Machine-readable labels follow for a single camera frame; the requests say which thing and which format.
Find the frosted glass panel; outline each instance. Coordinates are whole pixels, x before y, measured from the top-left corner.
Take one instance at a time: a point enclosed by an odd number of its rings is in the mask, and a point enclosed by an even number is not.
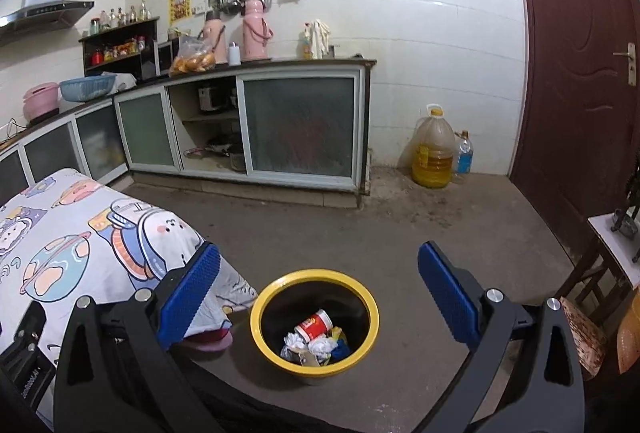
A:
[[[121,102],[120,115],[131,162],[174,165],[159,93]]]
[[[354,88],[347,77],[246,80],[254,170],[351,177]]]
[[[70,124],[49,131],[28,143],[24,150],[36,182],[59,169],[72,168],[80,171],[78,155],[71,140]]]
[[[113,106],[83,115],[76,124],[92,178],[99,180],[125,163]]]
[[[0,178],[0,207],[29,187],[17,151],[0,161]]]

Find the yellow oil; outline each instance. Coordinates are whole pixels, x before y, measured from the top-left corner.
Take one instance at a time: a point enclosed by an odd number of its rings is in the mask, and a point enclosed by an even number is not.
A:
[[[452,166],[453,155],[450,150],[418,144],[411,165],[412,178],[426,188],[443,188],[451,180]]]

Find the bed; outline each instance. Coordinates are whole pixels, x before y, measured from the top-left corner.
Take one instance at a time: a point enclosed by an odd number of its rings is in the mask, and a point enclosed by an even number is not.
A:
[[[176,214],[63,169],[0,207],[0,352],[38,301],[47,322],[41,350],[56,364],[74,302],[100,303],[154,289],[167,271],[183,267],[203,238]],[[230,344],[228,315],[249,308],[256,292],[225,259],[185,334],[203,350]],[[53,384],[38,413],[51,424]]]

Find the yellow poster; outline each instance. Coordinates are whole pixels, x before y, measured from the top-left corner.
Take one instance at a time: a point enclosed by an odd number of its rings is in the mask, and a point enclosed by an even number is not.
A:
[[[191,0],[169,0],[169,26],[191,16]]]

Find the microwave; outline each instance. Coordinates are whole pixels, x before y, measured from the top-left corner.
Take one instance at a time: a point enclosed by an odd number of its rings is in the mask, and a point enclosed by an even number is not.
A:
[[[170,39],[164,43],[154,41],[154,63],[156,65],[156,77],[169,75],[169,68],[178,55],[180,48],[180,40],[178,38]]]

